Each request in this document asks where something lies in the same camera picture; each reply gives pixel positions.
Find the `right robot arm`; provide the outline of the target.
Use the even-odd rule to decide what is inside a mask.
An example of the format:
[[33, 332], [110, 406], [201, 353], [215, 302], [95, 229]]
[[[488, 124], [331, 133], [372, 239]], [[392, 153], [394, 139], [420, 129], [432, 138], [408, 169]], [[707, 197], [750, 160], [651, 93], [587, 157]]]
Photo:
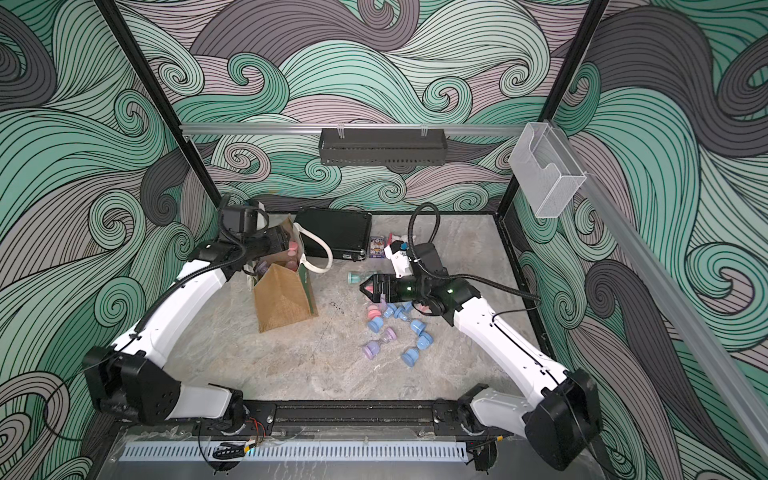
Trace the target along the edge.
[[411, 214], [406, 238], [389, 247], [392, 274], [374, 274], [360, 291], [372, 302], [422, 305], [480, 346], [511, 378], [519, 394], [476, 385], [457, 402], [459, 424], [471, 440], [470, 464], [487, 471], [498, 443], [512, 434], [525, 439], [550, 467], [563, 471], [593, 445], [602, 430], [595, 380], [582, 369], [569, 370], [527, 341], [495, 311], [477, 289], [483, 284], [530, 302], [537, 296], [472, 274], [451, 274], [432, 239], [417, 243], [414, 227], [426, 202]]

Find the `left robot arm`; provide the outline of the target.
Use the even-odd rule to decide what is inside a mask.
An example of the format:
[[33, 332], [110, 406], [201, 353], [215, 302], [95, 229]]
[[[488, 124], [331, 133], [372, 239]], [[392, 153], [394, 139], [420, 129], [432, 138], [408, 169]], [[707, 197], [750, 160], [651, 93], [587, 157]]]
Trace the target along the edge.
[[211, 297], [248, 263], [288, 244], [256, 200], [232, 205], [224, 197], [216, 220], [217, 236], [194, 248], [144, 316], [111, 345], [86, 353], [82, 368], [96, 411], [145, 426], [210, 421], [226, 435], [243, 428], [248, 413], [241, 391], [184, 384], [165, 370], [175, 344]]

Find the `pink hourglass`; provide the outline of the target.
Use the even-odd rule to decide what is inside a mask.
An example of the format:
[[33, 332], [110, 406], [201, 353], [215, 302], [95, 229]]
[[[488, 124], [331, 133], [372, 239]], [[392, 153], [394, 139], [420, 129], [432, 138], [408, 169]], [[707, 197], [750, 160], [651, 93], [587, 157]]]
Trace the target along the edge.
[[289, 248], [286, 252], [288, 260], [285, 263], [285, 267], [292, 271], [296, 271], [299, 266], [298, 249], [299, 249], [299, 245], [297, 242], [295, 241], [289, 242]]

